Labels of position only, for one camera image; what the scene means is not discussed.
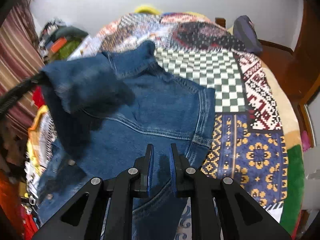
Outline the orange sleeved left forearm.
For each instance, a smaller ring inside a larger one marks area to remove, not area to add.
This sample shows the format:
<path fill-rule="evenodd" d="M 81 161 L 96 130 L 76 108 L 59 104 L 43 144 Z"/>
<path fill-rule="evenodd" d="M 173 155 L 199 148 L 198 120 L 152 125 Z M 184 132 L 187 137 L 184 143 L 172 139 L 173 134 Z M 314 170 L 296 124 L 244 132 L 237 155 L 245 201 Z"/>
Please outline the orange sleeved left forearm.
<path fill-rule="evenodd" d="M 1 229 L 9 227 L 11 235 L 1 239 L 32 239 L 38 230 L 33 217 L 21 205 L 19 182 L 1 170 Z"/>

